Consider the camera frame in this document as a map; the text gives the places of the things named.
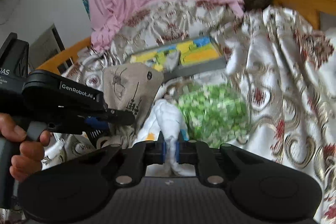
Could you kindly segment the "person's left hand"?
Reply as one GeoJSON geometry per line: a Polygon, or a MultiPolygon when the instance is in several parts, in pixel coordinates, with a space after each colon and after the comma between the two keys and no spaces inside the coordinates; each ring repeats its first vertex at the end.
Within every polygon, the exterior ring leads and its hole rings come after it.
{"type": "Polygon", "coordinates": [[[45,147],[51,140],[51,133],[47,130],[40,135],[40,141],[26,140],[27,134],[8,114],[1,113],[1,134],[9,141],[20,143],[19,155],[11,158],[10,174],[19,182],[28,176],[42,170],[42,160],[45,147]]]}

